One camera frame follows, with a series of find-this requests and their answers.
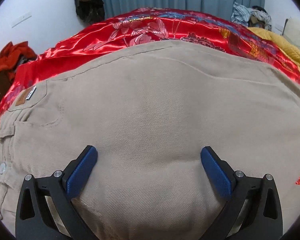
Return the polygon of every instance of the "yellow blanket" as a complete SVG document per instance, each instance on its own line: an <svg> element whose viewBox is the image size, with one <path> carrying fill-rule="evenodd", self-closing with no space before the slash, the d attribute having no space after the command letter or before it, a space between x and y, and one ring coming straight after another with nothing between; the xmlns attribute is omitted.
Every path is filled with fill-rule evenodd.
<svg viewBox="0 0 300 240"><path fill-rule="evenodd" d="M300 49L290 44L283 36L271 31L255 27L248 29L260 38L274 42L279 49L298 66L300 71Z"/></svg>

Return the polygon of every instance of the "clothing label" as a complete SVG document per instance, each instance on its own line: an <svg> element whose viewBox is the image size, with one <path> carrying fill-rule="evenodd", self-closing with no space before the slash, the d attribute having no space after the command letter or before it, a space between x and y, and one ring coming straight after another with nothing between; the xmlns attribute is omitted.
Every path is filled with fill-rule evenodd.
<svg viewBox="0 0 300 240"><path fill-rule="evenodd" d="M23 91L22 95L16 101L16 106L23 105L26 102L26 98L29 96L29 93L32 89L33 87L29 87L25 91Z"/></svg>
<svg viewBox="0 0 300 240"><path fill-rule="evenodd" d="M32 96L32 94L34 93L34 91L35 91L36 88L37 88L36 86L33 87L33 89L30 91L30 93L29 93L28 96L26 97L26 100L29 100L29 99L31 98L31 96Z"/></svg>

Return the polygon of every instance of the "black bag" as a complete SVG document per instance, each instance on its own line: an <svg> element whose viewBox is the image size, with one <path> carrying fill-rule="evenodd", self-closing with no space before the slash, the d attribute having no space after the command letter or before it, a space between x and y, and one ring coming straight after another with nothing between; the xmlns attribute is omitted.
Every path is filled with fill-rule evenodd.
<svg viewBox="0 0 300 240"><path fill-rule="evenodd" d="M102 0L74 0L75 11L84 22L93 24L105 20L105 9Z"/></svg>

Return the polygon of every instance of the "orange cloth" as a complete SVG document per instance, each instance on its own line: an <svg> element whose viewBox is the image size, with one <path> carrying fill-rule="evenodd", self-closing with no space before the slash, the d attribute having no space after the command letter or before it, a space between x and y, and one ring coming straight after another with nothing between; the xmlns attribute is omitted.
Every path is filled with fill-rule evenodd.
<svg viewBox="0 0 300 240"><path fill-rule="evenodd" d="M0 72L5 71L10 80L13 80L15 77L13 69L17 64L20 55L23 55L29 59L37 57L34 51L28 46L27 41L16 45L13 45L10 41L0 51Z"/></svg>

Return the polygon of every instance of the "bed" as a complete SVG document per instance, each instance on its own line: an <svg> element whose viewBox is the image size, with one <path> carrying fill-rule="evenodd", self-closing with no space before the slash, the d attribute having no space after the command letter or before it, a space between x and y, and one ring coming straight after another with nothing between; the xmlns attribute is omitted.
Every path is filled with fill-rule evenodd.
<svg viewBox="0 0 300 240"><path fill-rule="evenodd" d="M18 67L0 103L0 116L24 89L113 51L160 40L182 40L266 62L300 84L300 71L272 41L247 28L195 11L139 8L93 24Z"/></svg>

